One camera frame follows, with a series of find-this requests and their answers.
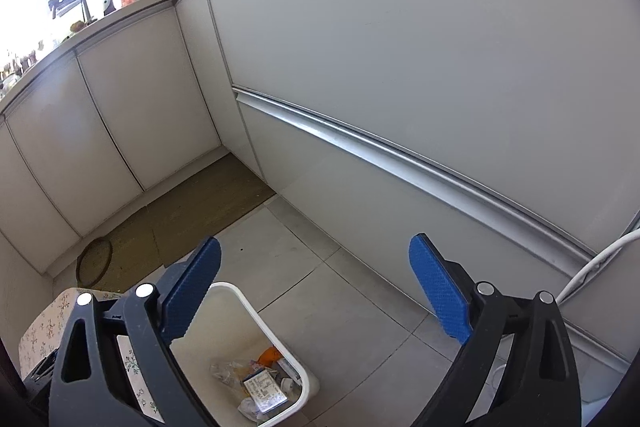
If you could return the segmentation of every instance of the blue gripper pad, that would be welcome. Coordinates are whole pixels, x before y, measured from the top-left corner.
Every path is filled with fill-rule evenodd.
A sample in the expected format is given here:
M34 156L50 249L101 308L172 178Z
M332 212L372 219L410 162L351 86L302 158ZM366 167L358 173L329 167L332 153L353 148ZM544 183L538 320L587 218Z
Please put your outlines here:
M167 272L171 269L179 270L180 265L186 264L184 272L177 278L172 290L162 302L160 336L167 346L172 340L183 337L187 332L193 316L220 270L221 259L220 243L217 239L209 237L187 261L174 264L167 269Z
M409 244L409 263L445 332L465 344L471 336L469 304L422 235Z

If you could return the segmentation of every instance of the floral tablecloth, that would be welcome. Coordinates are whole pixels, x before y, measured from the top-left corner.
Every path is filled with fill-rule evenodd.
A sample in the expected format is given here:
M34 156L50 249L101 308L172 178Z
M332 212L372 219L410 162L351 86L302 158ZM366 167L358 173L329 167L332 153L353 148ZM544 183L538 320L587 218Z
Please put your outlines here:
M98 301L114 299L120 297L120 293L102 292L98 290L86 290L83 288L69 288L63 291L38 317L31 323L31 326L20 340L18 355L20 358L20 374L25 378L40 360L52 353L62 340L66 323L71 316L71 311L76 304L76 299L81 293L91 292ZM129 337L119 335L118 347L120 356L124 362L125 369L131 388L136 395L142 412L158 421L162 421L162 416L158 407L154 403L142 372L138 367L138 361L133 353L133 348L129 342Z

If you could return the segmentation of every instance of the round ring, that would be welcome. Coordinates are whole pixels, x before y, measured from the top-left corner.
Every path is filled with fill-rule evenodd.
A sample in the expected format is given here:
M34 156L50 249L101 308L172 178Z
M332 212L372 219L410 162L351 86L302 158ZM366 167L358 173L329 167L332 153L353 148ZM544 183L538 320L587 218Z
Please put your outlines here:
M84 256L86 255L86 253L96 245L100 245L100 243L107 243L107 245L109 245L109 254L107 256L107 262L105 263L104 268L102 268L102 271L100 272L98 277L96 277L94 280L92 280L89 283L85 283L80 279L80 265L82 264L82 260L84 259ZM82 250L82 253L79 255L78 260L76 261L76 280L78 281L78 284L80 285L80 287L92 288L95 285L95 283L97 283L100 279L102 279L102 277L104 277L104 274L107 273L109 266L111 265L112 256L113 256L113 245L111 244L111 241L109 241L109 239L107 239L106 237L96 237L92 242L90 242L86 247L84 247L84 250Z
M545 304L551 304L554 301L554 296L549 292L543 291L540 292L540 300Z
M494 285L492 285L490 282L483 281L481 283L478 283L478 291L482 295L493 295L495 288Z

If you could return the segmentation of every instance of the white cable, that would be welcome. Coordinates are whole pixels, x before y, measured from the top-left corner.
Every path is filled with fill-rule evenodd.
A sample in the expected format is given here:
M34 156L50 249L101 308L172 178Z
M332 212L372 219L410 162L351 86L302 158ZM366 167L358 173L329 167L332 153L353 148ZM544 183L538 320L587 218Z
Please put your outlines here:
M574 276L573 279L564 287L564 289L556 297L556 303L560 304L567 296L572 293L576 288L582 285L584 278L587 274L593 270L594 266L604 263L610 256L615 254L620 248L632 243L636 239L640 239L640 229L633 232L625 233L620 239L611 243L607 248L602 250L596 257L591 259L584 267Z

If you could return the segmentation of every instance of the orange object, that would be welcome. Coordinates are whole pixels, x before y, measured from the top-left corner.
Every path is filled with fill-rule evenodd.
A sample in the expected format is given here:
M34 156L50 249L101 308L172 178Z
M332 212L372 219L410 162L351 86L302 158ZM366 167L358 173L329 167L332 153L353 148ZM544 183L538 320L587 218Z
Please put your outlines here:
M260 355L258 363L264 367L271 367L273 362L276 362L276 360L280 360L281 358L282 354L274 346L271 346Z

